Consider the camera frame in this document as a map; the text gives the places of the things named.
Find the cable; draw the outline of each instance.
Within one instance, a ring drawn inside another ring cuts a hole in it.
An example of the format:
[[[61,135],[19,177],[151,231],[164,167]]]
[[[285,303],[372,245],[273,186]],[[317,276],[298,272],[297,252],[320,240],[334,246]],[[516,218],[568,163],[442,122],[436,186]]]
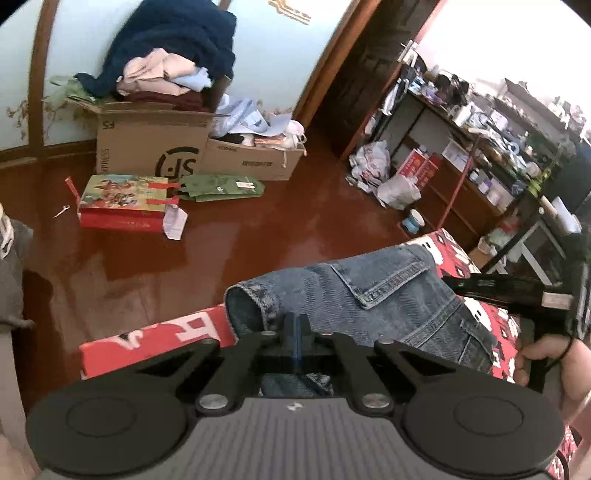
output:
[[[560,357],[558,357],[556,360],[554,360],[550,365],[548,365],[546,367],[546,369],[544,370],[545,374],[548,373],[550,370],[552,370],[562,360],[564,360],[564,357],[568,354],[568,352],[570,352],[570,349],[572,348],[573,344],[574,344],[574,337],[571,334],[569,334],[569,344],[564,349],[564,352],[562,352],[562,355],[560,355]]]

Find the jacket pocket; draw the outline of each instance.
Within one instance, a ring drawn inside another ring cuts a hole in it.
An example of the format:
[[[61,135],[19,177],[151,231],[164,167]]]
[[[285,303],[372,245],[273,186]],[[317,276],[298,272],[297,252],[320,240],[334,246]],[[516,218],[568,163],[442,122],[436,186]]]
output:
[[[497,338],[472,315],[464,318],[460,328],[466,334],[458,363],[465,367],[473,368],[481,372],[489,372],[494,361],[493,348],[498,343]]]
[[[329,263],[361,307],[369,310],[430,266],[407,248],[390,247]]]

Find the light blue clothing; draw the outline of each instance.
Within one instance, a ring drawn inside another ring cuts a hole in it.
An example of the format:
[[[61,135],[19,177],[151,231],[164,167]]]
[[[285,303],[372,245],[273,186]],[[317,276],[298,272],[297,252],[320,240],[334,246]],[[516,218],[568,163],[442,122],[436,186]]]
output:
[[[195,67],[195,72],[191,75],[183,75],[170,81],[177,85],[190,88],[195,92],[201,92],[204,88],[212,87],[212,81],[209,78],[207,69],[202,67]]]

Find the wooden door frame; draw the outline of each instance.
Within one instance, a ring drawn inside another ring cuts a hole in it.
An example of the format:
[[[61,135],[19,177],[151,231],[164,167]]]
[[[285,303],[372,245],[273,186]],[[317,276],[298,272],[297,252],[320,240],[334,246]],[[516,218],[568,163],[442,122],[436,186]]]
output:
[[[343,66],[347,55],[349,55],[351,49],[353,49],[356,40],[363,33],[363,30],[381,1],[382,0],[353,0],[348,10],[345,12],[339,26],[324,49],[324,53],[318,61],[316,68],[295,107],[294,118],[304,125],[305,128],[310,126],[310,122],[314,118],[314,115],[326,96],[337,73]],[[431,28],[435,17],[439,14],[446,2],[447,0],[439,0],[433,9],[433,12],[431,12],[431,15],[429,15],[427,21],[423,24],[421,30],[415,37],[415,42],[419,43],[423,39],[425,33]],[[349,154],[355,148],[359,137],[363,133],[365,125],[377,110],[382,98],[392,87],[399,73],[400,66],[394,70],[391,77],[388,79],[387,84],[382,89],[380,100],[372,105],[362,122],[362,126],[355,132],[355,135],[349,141],[347,148],[345,148],[340,156],[341,160],[347,159]]]
[[[295,107],[294,118],[305,128],[381,1],[353,0],[343,15]]]
[[[423,39],[425,34],[429,31],[429,29],[433,25],[433,21],[439,15],[439,13],[441,12],[441,9],[445,6],[446,3],[447,3],[447,0],[439,0],[438,1],[437,5],[435,6],[433,11],[431,12],[431,15],[429,15],[429,17],[427,18],[427,21],[423,24],[423,26],[421,27],[421,30],[419,30],[417,36],[414,38],[414,41],[416,43],[421,42],[421,40]],[[355,132],[353,137],[351,137],[351,140],[349,141],[345,150],[343,150],[343,152],[341,153],[341,155],[339,157],[340,161],[347,160],[347,158],[349,158],[349,155],[351,155],[351,153],[353,152],[353,149],[357,146],[357,142],[359,141],[361,135],[363,134],[363,130],[365,129],[365,125],[367,125],[367,123],[369,122],[369,119],[376,112],[380,103],[382,103],[384,96],[387,94],[387,92],[390,90],[390,88],[392,88],[392,85],[394,85],[396,78],[398,78],[398,75],[400,74],[400,68],[401,68],[401,65],[398,64],[398,66],[392,72],[392,75],[390,75],[388,82],[386,83],[384,88],[382,88],[382,92],[379,96],[379,99],[371,106],[369,111],[366,113],[365,118],[363,119],[363,122],[361,123],[360,127],[357,129],[357,131]]]

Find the metal screw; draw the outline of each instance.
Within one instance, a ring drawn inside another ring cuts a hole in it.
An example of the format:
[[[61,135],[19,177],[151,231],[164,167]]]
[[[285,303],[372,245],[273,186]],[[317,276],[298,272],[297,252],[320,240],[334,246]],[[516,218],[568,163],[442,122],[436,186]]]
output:
[[[227,404],[228,399],[217,393],[210,393],[209,395],[204,395],[199,399],[199,405],[201,405],[206,410],[220,410],[221,408],[226,407]]]
[[[361,402],[367,408],[386,408],[390,405],[390,399],[381,393],[368,393],[361,398]]]

